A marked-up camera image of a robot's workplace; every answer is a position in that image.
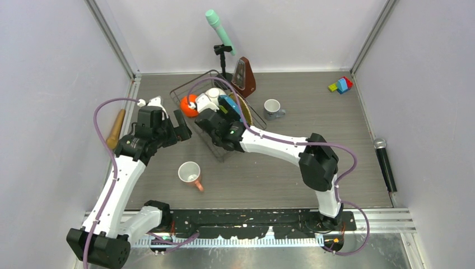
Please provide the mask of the lime green plate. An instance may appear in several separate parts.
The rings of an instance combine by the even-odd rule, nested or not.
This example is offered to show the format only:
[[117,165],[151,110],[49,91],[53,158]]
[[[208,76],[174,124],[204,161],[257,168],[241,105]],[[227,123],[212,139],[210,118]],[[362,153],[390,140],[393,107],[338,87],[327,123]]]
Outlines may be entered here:
[[219,106],[220,112],[224,115],[228,114],[228,110],[222,105]]

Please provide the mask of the grey ceramic mug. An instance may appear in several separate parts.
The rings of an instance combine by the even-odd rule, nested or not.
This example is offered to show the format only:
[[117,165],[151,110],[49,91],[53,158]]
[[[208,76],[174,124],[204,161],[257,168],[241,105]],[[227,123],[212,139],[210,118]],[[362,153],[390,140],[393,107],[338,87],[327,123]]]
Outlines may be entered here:
[[268,99],[264,102],[264,117],[266,120],[275,120],[286,115],[281,108],[281,103],[276,99]]

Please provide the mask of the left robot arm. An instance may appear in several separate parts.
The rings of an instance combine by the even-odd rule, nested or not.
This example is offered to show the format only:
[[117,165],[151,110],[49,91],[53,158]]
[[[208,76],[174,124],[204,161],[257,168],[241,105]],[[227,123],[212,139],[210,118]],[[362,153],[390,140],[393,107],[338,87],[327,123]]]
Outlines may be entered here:
[[122,268],[131,246],[149,231],[165,232],[172,214],[167,203],[149,200],[133,217],[121,223],[125,206],[138,179],[159,148],[191,138],[182,112],[174,115],[174,126],[160,106],[144,106],[138,111],[134,131],[124,135],[113,152],[113,169],[92,213],[81,228],[71,228],[66,241],[84,265]]

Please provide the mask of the blue polka dot plate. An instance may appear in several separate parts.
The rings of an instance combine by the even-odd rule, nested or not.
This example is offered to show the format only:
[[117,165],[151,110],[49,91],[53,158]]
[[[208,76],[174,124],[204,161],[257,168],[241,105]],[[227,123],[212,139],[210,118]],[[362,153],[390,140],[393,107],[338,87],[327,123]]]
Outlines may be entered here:
[[221,95],[218,97],[219,106],[222,105],[228,110],[225,116],[228,119],[242,121],[238,105],[228,95]]

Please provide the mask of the pink floral mug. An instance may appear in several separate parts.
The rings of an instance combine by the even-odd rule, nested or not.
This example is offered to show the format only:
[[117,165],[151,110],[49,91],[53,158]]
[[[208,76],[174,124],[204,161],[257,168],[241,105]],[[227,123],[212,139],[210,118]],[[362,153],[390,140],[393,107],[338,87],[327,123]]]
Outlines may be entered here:
[[178,177],[183,183],[198,188],[200,192],[204,191],[204,187],[201,183],[202,171],[201,167],[197,163],[193,161],[182,163],[178,169]]

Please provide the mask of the woven bamboo plate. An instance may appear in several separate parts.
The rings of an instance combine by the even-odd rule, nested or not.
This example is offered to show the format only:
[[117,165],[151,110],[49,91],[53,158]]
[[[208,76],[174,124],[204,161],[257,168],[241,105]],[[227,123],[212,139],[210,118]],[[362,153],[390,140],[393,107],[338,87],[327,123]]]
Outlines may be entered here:
[[239,102],[239,105],[241,107],[241,112],[243,113],[243,116],[249,126],[253,125],[253,119],[252,119],[252,114],[250,112],[249,106],[247,105],[245,99],[240,95],[237,94],[235,95],[234,93],[230,93],[229,97],[233,99],[234,102]]

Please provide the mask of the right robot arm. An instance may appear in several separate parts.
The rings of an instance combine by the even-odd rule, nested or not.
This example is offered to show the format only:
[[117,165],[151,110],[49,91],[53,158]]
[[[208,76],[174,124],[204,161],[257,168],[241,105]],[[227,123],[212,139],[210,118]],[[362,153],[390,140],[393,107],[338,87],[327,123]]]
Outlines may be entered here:
[[321,135],[283,136],[255,126],[246,127],[236,116],[212,109],[200,112],[195,123],[215,146],[226,151],[263,154],[299,167],[303,182],[316,193],[321,227],[334,230],[342,223],[343,207],[335,191],[339,158]]

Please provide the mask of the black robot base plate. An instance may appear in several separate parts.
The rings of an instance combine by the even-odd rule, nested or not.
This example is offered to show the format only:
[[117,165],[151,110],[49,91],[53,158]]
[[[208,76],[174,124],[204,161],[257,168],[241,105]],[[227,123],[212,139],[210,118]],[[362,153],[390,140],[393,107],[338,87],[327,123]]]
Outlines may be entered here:
[[164,225],[151,231],[183,239],[195,233],[200,239],[261,239],[268,232],[273,232],[276,239],[305,239],[317,234],[357,230],[351,211],[343,211],[337,223],[323,221],[318,210],[305,208],[174,210]]

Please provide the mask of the orange bowl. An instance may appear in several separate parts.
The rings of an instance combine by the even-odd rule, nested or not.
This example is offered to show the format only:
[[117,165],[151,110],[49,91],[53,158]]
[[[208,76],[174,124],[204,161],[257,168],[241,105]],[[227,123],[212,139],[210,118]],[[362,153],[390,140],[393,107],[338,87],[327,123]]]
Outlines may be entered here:
[[189,118],[194,118],[198,116],[197,104],[196,99],[197,95],[190,94],[185,96],[180,101],[180,109],[183,114]]

